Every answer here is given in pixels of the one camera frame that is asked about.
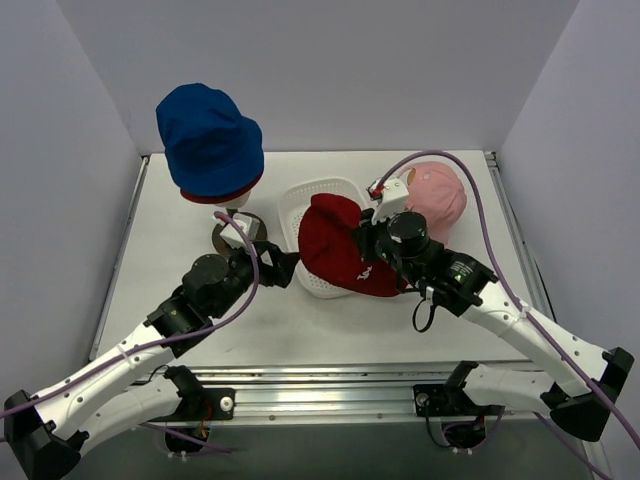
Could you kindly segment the red cap with strap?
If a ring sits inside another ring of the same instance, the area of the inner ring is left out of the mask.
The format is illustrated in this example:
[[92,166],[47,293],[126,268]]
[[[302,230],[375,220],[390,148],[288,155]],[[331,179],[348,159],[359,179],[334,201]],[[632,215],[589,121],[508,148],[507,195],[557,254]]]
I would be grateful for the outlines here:
[[300,259],[313,275],[333,286],[374,297],[395,297],[407,282],[383,261],[361,259],[352,231],[360,206],[351,199],[320,193],[311,197],[298,233]]

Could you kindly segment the pink baseball cap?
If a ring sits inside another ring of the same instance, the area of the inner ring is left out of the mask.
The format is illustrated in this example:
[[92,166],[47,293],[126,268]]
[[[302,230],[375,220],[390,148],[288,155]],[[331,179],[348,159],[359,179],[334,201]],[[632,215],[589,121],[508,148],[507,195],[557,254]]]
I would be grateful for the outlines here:
[[446,245],[467,205],[464,185],[448,165],[419,162],[405,166],[408,199],[404,209],[421,214],[431,239]]

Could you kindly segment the dark red bucket hat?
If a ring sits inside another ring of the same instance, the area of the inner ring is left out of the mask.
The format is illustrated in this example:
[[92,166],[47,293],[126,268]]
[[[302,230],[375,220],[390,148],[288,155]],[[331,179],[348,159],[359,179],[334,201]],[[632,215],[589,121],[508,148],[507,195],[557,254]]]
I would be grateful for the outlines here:
[[250,183],[248,183],[246,186],[235,190],[233,192],[229,192],[226,194],[220,194],[220,195],[195,195],[193,193],[189,193],[187,191],[185,191],[184,189],[180,190],[180,195],[187,201],[190,201],[192,203],[196,203],[196,204],[203,204],[203,205],[214,205],[213,202],[216,199],[219,198],[223,198],[224,196],[227,195],[233,195],[235,192],[242,192],[245,189],[248,188],[253,188],[259,183],[259,181],[262,179],[262,174],[258,175],[256,178],[254,178]]

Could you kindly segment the blue bucket hat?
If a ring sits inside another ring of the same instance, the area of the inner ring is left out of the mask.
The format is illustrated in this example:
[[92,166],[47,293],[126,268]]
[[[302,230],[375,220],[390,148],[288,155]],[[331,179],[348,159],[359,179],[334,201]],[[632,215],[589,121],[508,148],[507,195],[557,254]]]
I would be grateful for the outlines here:
[[263,175],[262,130],[224,91],[202,83],[181,85],[160,101],[155,113],[179,190],[226,194]]

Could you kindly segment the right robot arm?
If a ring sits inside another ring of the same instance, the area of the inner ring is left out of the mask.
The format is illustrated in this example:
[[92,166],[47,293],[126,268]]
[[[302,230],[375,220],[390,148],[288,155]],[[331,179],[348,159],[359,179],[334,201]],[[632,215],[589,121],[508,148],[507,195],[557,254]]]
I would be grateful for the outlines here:
[[363,259],[391,268],[400,292],[416,292],[432,311],[442,308],[491,332],[534,364],[531,371],[516,371],[460,362],[444,384],[450,409],[531,411],[575,438],[600,440],[633,366],[630,353],[586,342],[511,299],[493,270],[431,239],[417,213],[377,221],[367,209],[352,236]]

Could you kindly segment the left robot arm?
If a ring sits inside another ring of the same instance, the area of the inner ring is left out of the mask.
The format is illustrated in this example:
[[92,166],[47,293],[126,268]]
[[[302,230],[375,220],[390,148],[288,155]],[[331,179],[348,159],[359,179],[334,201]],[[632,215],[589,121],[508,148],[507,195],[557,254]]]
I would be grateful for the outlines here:
[[196,259],[171,296],[116,346],[72,375],[4,403],[4,438],[29,479],[61,479],[98,444],[156,418],[190,419],[205,391],[172,366],[238,318],[258,287],[286,288],[300,259],[268,241]]

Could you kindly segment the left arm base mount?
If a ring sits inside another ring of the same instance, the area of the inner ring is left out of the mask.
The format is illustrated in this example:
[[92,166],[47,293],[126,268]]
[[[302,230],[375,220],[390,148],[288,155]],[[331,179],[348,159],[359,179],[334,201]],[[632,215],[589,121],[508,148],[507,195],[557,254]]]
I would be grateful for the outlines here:
[[[233,419],[235,397],[236,391],[232,388],[206,388],[204,397],[196,400],[194,406],[179,407],[174,414],[167,417],[167,422],[184,422],[186,426],[170,426],[170,429],[200,441],[207,441],[211,437],[210,431],[213,421]],[[210,452],[209,449],[203,446],[168,433],[164,434],[163,443],[172,453],[196,454]]]

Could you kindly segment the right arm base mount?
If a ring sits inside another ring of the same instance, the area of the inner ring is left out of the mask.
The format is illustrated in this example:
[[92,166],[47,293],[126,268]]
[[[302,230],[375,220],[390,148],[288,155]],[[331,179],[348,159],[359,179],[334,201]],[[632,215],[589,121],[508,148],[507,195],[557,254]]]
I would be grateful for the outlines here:
[[501,422],[505,408],[477,406],[449,395],[443,384],[412,387],[415,414],[425,420],[433,444],[453,454],[473,455]]

